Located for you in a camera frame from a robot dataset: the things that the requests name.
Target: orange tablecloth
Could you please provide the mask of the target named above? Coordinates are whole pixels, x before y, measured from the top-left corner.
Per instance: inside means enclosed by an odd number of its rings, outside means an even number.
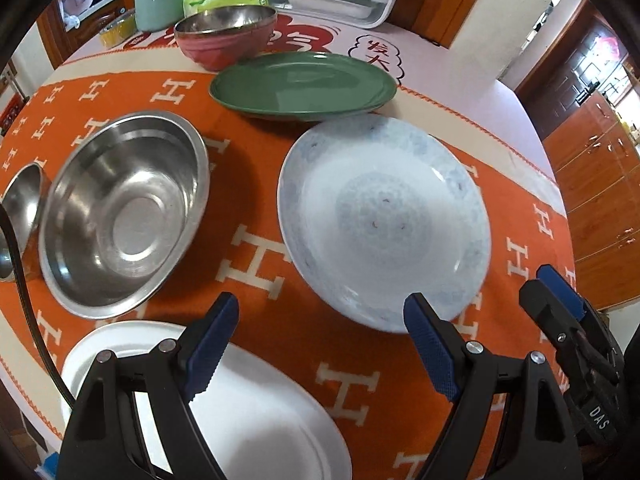
[[[251,120],[225,110],[207,95],[212,75],[176,48],[103,54],[61,67],[55,79],[38,91],[5,137],[0,189],[34,160],[53,179],[87,134],[123,114],[164,109],[187,118],[209,147],[207,210],[160,292],[120,319],[185,324],[221,291],[231,291],[241,306],[232,341],[286,373],[327,409],[348,444],[354,478],[415,477],[450,405],[433,390],[409,336],[377,332],[338,314],[302,280],[282,243],[278,174],[309,125]],[[540,264],[552,263],[572,277],[569,231],[555,185],[491,133],[415,90],[401,87],[380,113],[441,139],[481,189],[491,223],[491,265],[457,321],[459,331],[495,353],[522,357],[540,349],[551,357],[551,346],[518,307],[517,291]],[[30,282],[30,293],[49,351],[62,368],[72,347],[105,322],[69,314],[42,279]],[[38,358],[15,286],[0,284],[0,298],[0,363],[61,438],[59,400],[44,371],[33,366]],[[494,429],[500,400],[492,413]],[[473,478],[482,475],[489,444],[490,439]]]

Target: white plate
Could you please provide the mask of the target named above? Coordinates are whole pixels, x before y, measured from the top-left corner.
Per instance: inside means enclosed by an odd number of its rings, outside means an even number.
[[[95,355],[148,352],[184,327],[122,321],[87,335],[70,352],[62,378],[75,396]],[[146,394],[136,394],[151,462],[169,469]],[[70,410],[61,406],[65,421]],[[209,448],[228,480],[350,480],[351,458],[342,435],[318,402],[286,375],[230,344],[209,387],[190,404]]]
[[[373,114],[314,126],[280,171],[278,218],[298,272],[335,310],[406,332],[422,292],[441,319],[473,300],[489,266],[489,219],[456,157],[409,123]]]
[[[314,12],[327,12],[329,14],[340,14],[341,16],[351,16],[364,20],[368,18],[373,7],[367,7],[345,0],[289,0],[291,8],[294,10],[313,10]]]

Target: metal bowl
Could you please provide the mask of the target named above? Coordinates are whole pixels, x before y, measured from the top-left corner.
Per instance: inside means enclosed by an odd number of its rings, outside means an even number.
[[[272,7],[218,7],[178,22],[175,40],[185,56],[206,70],[218,71],[264,50],[276,20]]]
[[[24,276],[39,275],[38,228],[50,181],[35,162],[26,165],[13,177],[2,196],[2,206],[9,215],[18,241]],[[15,281],[6,240],[0,232],[0,282]]]
[[[275,23],[277,12],[262,5],[234,5],[204,10],[175,25],[176,38],[236,34],[268,22]]]
[[[40,265],[77,316],[119,316],[148,300],[189,247],[209,196],[197,130],[169,112],[124,116],[87,139],[51,186]]]

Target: table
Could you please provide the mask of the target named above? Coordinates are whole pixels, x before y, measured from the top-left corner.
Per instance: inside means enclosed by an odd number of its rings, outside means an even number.
[[[518,307],[517,291],[544,263],[573,280],[574,260],[561,195],[515,95],[405,30],[360,30],[281,14],[270,50],[311,49],[357,57],[389,72],[399,91],[378,112],[440,139],[478,184],[491,223],[492,257],[481,291],[456,320],[459,332],[494,353],[523,357],[539,349],[551,357],[551,345]],[[30,282],[56,365],[62,368],[73,346],[106,322],[185,324],[229,290],[241,305],[232,342],[279,368],[327,409],[350,449],[354,478],[413,478],[450,405],[433,390],[409,336],[341,316],[290,262],[278,227],[276,186],[288,149],[308,124],[251,120],[225,110],[207,95],[211,78],[181,54],[171,30],[140,34],[108,52],[94,39],[53,73],[5,137],[0,189],[34,160],[53,179],[88,134],[133,111],[183,115],[209,149],[211,187],[202,224],[149,302],[120,318],[91,322],[59,306],[42,279]],[[34,426],[59,447],[60,400],[40,365],[14,285],[1,283],[0,298],[0,378]],[[503,404],[497,398],[492,408],[494,429]],[[482,475],[489,446],[482,444],[473,475]]]

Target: white wall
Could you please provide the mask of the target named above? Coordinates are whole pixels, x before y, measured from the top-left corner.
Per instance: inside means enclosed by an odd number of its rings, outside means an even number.
[[[609,316],[609,329],[624,351],[640,325],[640,301],[607,312],[607,315]]]
[[[551,0],[477,0],[451,50],[497,78]]]
[[[44,50],[40,32],[35,24],[18,45],[12,59],[18,72],[16,77],[18,85],[27,95],[32,95],[53,73],[49,56]],[[13,95],[14,92],[7,88],[0,96],[0,112],[4,110]]]
[[[522,53],[511,61],[508,69],[500,78],[511,90],[518,85],[531,72],[536,63],[558,38],[564,26],[569,22],[582,0],[560,0],[554,11],[546,19],[545,25],[540,28],[535,38],[529,43]]]
[[[622,101],[616,105],[616,111],[629,126],[635,124],[640,128],[640,96],[635,90],[629,92]]]

